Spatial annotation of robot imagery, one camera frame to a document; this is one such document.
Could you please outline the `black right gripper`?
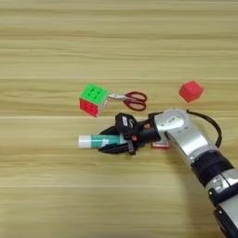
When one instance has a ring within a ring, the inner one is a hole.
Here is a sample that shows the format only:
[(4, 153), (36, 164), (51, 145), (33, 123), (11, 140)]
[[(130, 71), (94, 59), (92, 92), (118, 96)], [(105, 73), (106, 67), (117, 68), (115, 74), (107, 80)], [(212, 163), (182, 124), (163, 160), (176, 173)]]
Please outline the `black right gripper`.
[[(127, 140), (127, 144), (108, 144), (100, 148), (99, 151), (108, 154), (128, 152), (130, 155), (135, 155), (138, 148), (161, 139), (155, 128), (153, 119), (147, 119), (140, 122), (130, 119), (129, 122), (130, 126), (124, 134), (124, 139)], [(119, 135), (120, 132), (115, 126), (110, 126), (101, 131), (100, 134)]]

